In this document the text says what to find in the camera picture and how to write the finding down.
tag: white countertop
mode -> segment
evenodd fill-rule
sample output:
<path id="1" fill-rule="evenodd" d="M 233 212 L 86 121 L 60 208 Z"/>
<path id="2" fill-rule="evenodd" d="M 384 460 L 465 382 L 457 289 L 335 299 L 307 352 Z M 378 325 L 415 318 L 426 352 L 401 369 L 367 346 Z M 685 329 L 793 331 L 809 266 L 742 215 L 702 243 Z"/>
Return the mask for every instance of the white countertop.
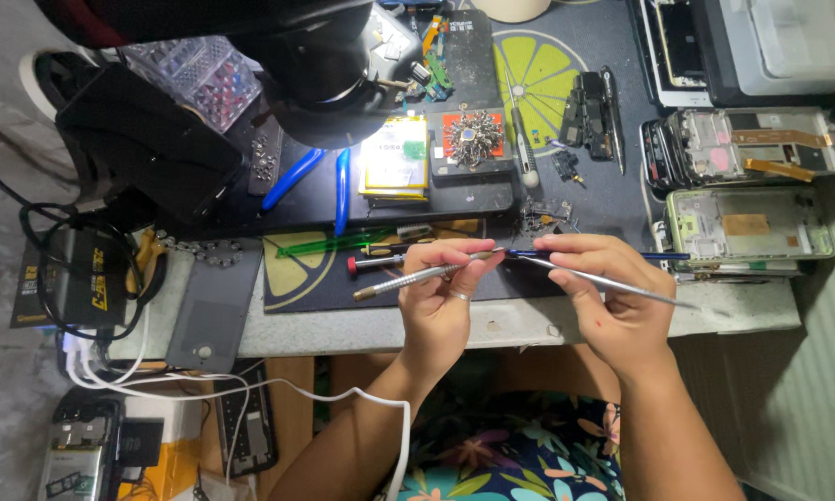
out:
<path id="1" fill-rule="evenodd" d="M 151 302 L 146 359 L 162 359 L 173 334 L 194 258 L 175 252 L 164 288 Z M 263 313 L 263 265 L 247 313 L 240 357 L 300 357 L 394 351 L 404 331 L 398 308 L 360 308 L 311 313 Z M 739 334 L 801 325 L 789 281 L 756 285 L 692 283 L 678 287 L 678 299 L 733 313 L 730 318 L 677 308 L 669 336 Z M 128 308 L 128 318 L 132 315 Z M 474 302 L 470 347 L 503 347 L 580 342 L 575 311 L 565 297 Z M 124 340 L 112 343 L 112 359 L 136 359 L 141 321 Z"/>

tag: plastic storage box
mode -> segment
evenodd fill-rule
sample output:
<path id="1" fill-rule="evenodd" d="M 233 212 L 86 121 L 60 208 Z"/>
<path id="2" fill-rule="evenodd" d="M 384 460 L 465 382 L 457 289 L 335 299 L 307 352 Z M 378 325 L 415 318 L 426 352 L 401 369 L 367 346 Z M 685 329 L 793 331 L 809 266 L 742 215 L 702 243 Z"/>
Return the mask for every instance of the plastic storage box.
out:
<path id="1" fill-rule="evenodd" d="M 835 0 L 720 0 L 742 90 L 835 92 Z"/>
<path id="2" fill-rule="evenodd" d="M 225 37 L 166 40 L 121 48 L 131 70 L 201 115 L 220 133 L 262 86 Z"/>

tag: work mat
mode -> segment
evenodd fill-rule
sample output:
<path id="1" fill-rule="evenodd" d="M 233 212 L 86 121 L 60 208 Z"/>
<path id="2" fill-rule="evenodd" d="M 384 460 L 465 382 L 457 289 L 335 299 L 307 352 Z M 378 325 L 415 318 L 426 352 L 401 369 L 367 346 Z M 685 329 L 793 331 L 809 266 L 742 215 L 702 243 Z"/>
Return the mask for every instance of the work mat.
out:
<path id="1" fill-rule="evenodd" d="M 469 0 L 459 9 L 472 8 Z M 632 36 L 629 8 L 624 0 L 554 0 L 541 17 L 521 24 L 492 21 L 495 60 L 501 76 L 501 93 L 510 115 L 504 68 L 514 76 L 514 97 L 523 112 L 530 136 L 537 131 L 538 142 L 530 138 L 538 158 L 539 187 L 527 194 L 535 200 L 566 201 L 572 205 L 572 221 L 560 225 L 566 233 L 601 233 L 623 239 L 638 251 L 655 248 L 649 226 L 662 219 L 664 205 L 646 195 L 642 180 L 639 127 L 658 115 L 648 102 L 640 60 Z M 584 186 L 563 182 L 554 169 L 551 155 L 556 148 L 545 146 L 546 135 L 558 136 L 565 99 L 572 80 L 580 71 L 599 71 L 609 66 L 619 86 L 627 168 L 623 176 L 614 162 L 594 162 L 585 150 L 570 148 L 577 154 L 577 170 Z M 512 130 L 509 130 L 513 141 Z M 543 232 L 514 232 L 512 218 L 476 220 L 475 229 L 459 225 L 456 229 L 437 227 L 439 236 L 457 235 L 494 238 L 498 245 L 530 248 L 532 238 Z M 346 259 L 364 258 L 357 250 L 275 259 L 271 246 L 310 242 L 327 238 L 323 232 L 271 235 L 267 248 L 267 275 L 264 303 L 267 313 L 315 311 L 342 308 L 392 306 L 396 294 L 355 303 L 353 292 L 375 285 L 401 272 L 376 268 L 349 276 Z M 546 278 L 546 270 L 523 264 L 506 264 L 480 282 L 477 300 L 545 297 L 563 292 Z"/>

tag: forearm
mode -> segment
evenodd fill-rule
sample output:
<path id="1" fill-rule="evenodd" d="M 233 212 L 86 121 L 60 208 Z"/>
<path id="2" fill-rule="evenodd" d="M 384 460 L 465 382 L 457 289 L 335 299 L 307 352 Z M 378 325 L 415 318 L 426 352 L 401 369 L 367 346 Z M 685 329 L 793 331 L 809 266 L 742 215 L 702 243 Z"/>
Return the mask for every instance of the forearm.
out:
<path id="1" fill-rule="evenodd" d="M 365 391 L 408 400 L 414 420 L 436 382 L 417 378 L 396 358 Z M 399 455 L 401 430 L 401 408 L 358 398 L 300 453 L 270 499 L 368 499 Z"/>
<path id="2" fill-rule="evenodd" d="M 622 467 L 626 497 L 744 500 L 736 479 L 680 379 L 677 363 L 648 378 L 622 379 Z"/>

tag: green screwdriver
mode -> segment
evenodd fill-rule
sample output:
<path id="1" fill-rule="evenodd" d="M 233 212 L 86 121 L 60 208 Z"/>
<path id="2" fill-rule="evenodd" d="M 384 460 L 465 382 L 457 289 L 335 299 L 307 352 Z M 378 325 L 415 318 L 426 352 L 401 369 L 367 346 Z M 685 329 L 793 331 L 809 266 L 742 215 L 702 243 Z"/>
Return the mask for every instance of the green screwdriver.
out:
<path id="1" fill-rule="evenodd" d="M 510 102 L 514 106 L 510 111 L 510 118 L 514 122 L 514 132 L 516 133 L 516 156 L 520 160 L 520 170 L 523 173 L 523 184 L 527 188 L 535 188 L 538 185 L 538 170 L 535 167 L 535 152 L 532 146 L 529 145 L 529 137 L 526 135 L 525 127 L 523 126 L 523 114 L 520 113 L 520 108 L 516 106 L 514 100 L 514 90 L 510 86 L 510 75 L 507 70 L 504 70 L 504 77 L 507 79 L 507 91 L 510 93 Z"/>

